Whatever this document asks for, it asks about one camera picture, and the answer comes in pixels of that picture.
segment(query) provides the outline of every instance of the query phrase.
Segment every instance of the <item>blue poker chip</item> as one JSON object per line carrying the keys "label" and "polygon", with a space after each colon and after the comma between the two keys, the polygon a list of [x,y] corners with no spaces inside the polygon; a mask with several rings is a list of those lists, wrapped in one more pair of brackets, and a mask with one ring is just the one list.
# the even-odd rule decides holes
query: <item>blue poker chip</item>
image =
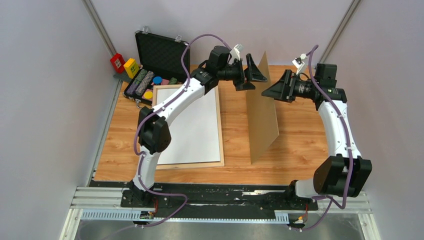
{"label": "blue poker chip", "polygon": [[154,84],[161,84],[161,83],[162,83],[162,77],[160,77],[160,76],[155,76],[155,77],[153,78],[153,83],[154,83]]}

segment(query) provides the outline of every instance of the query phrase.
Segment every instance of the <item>white wall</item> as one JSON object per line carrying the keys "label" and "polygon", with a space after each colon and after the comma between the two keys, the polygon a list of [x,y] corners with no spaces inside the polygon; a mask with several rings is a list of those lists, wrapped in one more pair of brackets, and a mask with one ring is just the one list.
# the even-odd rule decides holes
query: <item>white wall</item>
{"label": "white wall", "polygon": [[[351,0],[92,0],[116,50],[139,61],[134,32],[144,25],[167,37],[190,41],[213,33],[230,46],[243,44],[243,55],[269,64],[292,64],[294,57],[320,44],[322,55]],[[200,39],[191,50],[199,64],[220,42]]]}
{"label": "white wall", "polygon": [[381,239],[423,239],[424,1],[364,0],[328,63],[373,170],[366,192]]}
{"label": "white wall", "polygon": [[0,3],[0,235],[56,240],[116,82],[80,0]]}

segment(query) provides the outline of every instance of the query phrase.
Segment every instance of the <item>wooden tabletop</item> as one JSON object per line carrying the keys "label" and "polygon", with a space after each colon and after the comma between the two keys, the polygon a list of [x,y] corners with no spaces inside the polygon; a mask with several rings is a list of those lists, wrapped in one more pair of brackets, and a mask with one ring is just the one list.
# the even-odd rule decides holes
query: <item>wooden tabletop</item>
{"label": "wooden tabletop", "polygon": [[[269,66],[272,82],[291,66]],[[122,84],[121,92],[127,87]],[[254,164],[249,151],[246,93],[236,92],[233,83],[221,81],[219,101],[225,166],[157,170],[156,182],[217,184],[280,184],[308,179],[327,159],[323,123],[310,99],[292,103],[275,101],[279,136]],[[94,179],[130,181],[138,156],[133,152],[139,109],[119,94]]]}

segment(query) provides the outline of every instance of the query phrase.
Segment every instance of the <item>wooden frame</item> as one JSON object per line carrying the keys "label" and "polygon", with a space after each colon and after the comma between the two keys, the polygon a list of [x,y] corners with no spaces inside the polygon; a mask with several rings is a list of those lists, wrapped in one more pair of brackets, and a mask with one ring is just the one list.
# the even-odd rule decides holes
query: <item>wooden frame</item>
{"label": "wooden frame", "polygon": [[[152,106],[155,106],[156,97],[158,95],[158,89],[179,89],[182,85],[155,85],[153,86],[153,99]],[[224,161],[224,143],[223,143],[223,131],[221,126],[221,109],[220,109],[220,97],[218,87],[215,87],[215,103],[216,103],[216,121],[218,125],[218,139],[219,139],[219,158],[220,161],[213,162],[194,162],[194,163],[176,163],[176,164],[161,164],[157,165],[156,169],[188,169],[188,168],[209,168],[209,167],[222,167],[225,165]]]}

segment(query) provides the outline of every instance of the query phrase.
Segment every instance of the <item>red box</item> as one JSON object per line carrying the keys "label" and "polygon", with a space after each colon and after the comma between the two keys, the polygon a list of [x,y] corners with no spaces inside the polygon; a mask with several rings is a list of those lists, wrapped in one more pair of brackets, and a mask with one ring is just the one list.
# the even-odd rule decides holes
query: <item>red box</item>
{"label": "red box", "polygon": [[125,70],[125,68],[124,68],[124,64],[125,64],[124,58],[119,53],[115,54],[115,56],[113,56],[110,59],[110,63],[113,65],[113,68],[115,69],[115,71],[119,74],[121,74]]}

